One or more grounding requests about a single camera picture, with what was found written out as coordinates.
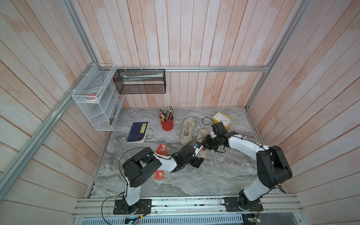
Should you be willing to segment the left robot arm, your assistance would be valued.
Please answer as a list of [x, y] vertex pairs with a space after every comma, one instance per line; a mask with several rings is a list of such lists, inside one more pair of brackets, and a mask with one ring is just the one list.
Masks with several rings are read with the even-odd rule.
[[113, 214], [137, 214], [139, 218], [150, 214], [152, 200], [140, 198], [141, 186], [158, 170], [175, 173], [188, 164], [197, 166], [201, 163], [198, 154], [203, 150], [203, 145], [196, 142], [193, 146], [185, 145], [177, 153], [162, 156], [146, 147], [126, 160], [122, 165], [121, 174], [127, 186], [121, 199], [115, 200]]

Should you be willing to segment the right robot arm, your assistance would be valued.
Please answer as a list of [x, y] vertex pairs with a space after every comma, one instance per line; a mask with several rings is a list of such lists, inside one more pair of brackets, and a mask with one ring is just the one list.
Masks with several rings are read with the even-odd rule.
[[224, 204], [236, 211], [249, 211], [260, 203], [260, 198], [272, 189], [292, 178], [293, 173], [279, 146], [266, 146], [244, 138], [236, 132], [228, 132], [223, 123], [212, 125], [213, 132], [207, 135], [201, 145], [207, 150], [218, 151], [220, 146], [238, 150], [251, 157], [257, 164], [257, 178], [239, 192], [234, 200], [224, 199]]

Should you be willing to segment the beige sneaker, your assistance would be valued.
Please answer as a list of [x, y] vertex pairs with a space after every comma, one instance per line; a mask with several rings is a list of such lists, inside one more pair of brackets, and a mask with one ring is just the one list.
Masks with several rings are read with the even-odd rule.
[[195, 118], [187, 117], [181, 129], [180, 143], [185, 145], [192, 141], [193, 132], [195, 129]]
[[203, 159], [206, 159], [206, 156], [207, 156], [207, 150], [205, 149], [204, 145], [203, 145], [203, 142], [204, 142], [204, 139], [206, 138], [206, 136], [209, 134], [209, 132], [202, 128], [198, 131], [198, 134], [197, 134], [197, 141], [200, 143], [200, 145], [202, 146], [201, 150], [198, 152], [197, 154], [197, 157], [198, 158], [203, 158]]

